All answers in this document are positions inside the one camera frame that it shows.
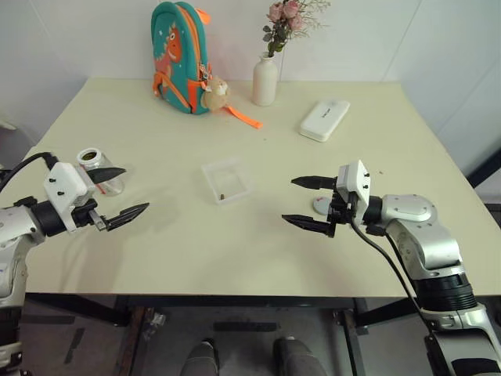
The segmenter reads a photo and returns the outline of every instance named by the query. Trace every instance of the white vase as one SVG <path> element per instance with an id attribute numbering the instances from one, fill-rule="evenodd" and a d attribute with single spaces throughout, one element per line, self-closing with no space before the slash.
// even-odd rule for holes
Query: white vase
<path id="1" fill-rule="evenodd" d="M 269 106 L 275 100 L 279 70 L 267 52 L 260 57 L 261 61 L 254 67 L 252 101 L 258 106 Z"/>

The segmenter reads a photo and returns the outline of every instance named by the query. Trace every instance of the pink rose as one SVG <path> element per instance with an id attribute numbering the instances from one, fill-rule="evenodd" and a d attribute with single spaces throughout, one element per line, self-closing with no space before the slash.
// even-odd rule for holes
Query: pink rose
<path id="1" fill-rule="evenodd" d="M 286 18 L 294 18 L 297 15 L 298 10 L 299 4 L 296 2 L 296 0 L 290 0 L 283 7 L 283 15 Z"/>
<path id="2" fill-rule="evenodd" d="M 276 2 L 272 6 L 269 7 L 268 18 L 272 22 L 276 22 L 282 16 L 283 4 L 281 2 Z"/>
<path id="3" fill-rule="evenodd" d="M 303 19 L 298 14 L 294 18 L 289 19 L 288 22 L 292 31 L 299 30 L 303 27 Z"/>

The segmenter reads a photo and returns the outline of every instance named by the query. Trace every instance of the cartoon print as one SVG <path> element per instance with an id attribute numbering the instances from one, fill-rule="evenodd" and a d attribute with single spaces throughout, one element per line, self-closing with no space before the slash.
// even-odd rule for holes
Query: cartoon print
<path id="1" fill-rule="evenodd" d="M 155 59 L 155 69 L 171 77 L 171 62 L 179 63 L 182 55 L 181 37 L 175 23 L 169 27 L 165 41 L 164 52 Z"/>
<path id="2" fill-rule="evenodd" d="M 169 27 L 169 33 L 165 38 L 165 41 L 164 52 L 155 59 L 155 70 L 167 75 L 168 78 L 171 78 L 171 63 L 179 63 L 182 57 L 181 35 L 179 33 L 179 29 L 175 26 L 175 22 Z M 155 74 L 153 82 L 153 91 L 155 96 L 159 96 L 156 88 L 158 88 L 160 83 L 163 84 L 162 86 L 165 90 L 167 84 L 166 82 L 163 82 L 162 74 Z"/>

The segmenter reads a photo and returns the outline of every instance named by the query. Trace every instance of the small plastic box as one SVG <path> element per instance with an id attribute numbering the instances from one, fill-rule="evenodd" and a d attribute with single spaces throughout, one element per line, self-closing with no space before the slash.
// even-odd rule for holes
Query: small plastic box
<path id="1" fill-rule="evenodd" d="M 202 166 L 216 204 L 227 204 L 247 196 L 253 190 L 248 175 L 238 158 L 230 158 Z"/>

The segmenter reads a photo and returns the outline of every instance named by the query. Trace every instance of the robotic arm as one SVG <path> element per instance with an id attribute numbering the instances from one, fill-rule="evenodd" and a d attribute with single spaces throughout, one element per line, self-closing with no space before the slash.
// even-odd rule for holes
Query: robotic arm
<path id="1" fill-rule="evenodd" d="M 386 236 L 391 242 L 430 332 L 424 341 L 435 375 L 501 374 L 501 346 L 486 309 L 474 297 L 456 240 L 439 222 L 429 200 L 415 194 L 370 196 L 370 175 L 361 161 L 341 167 L 337 178 L 304 176 L 292 183 L 331 189 L 333 198 L 327 222 L 283 215 L 286 221 L 329 237 L 337 224 L 350 223 L 371 244 L 359 229 L 364 225 L 368 234 Z"/>
<path id="2" fill-rule="evenodd" d="M 92 195 L 96 184 L 125 170 L 98 168 L 87 172 L 80 166 L 58 162 L 51 154 L 43 157 L 47 155 L 51 162 L 47 163 L 50 172 L 44 188 L 49 199 L 38 203 L 33 197 L 26 197 L 11 208 L 0 208 L 0 374 L 31 374 L 17 369 L 22 360 L 18 323 L 26 292 L 28 251 L 46 237 L 64 231 L 74 233 L 78 227 L 89 224 L 99 231 L 114 230 L 132 221 L 149 205 L 136 205 L 106 219 L 95 210 L 97 203 Z M 2 180 L 0 191 L 12 177 L 13 174 L 7 175 Z"/>

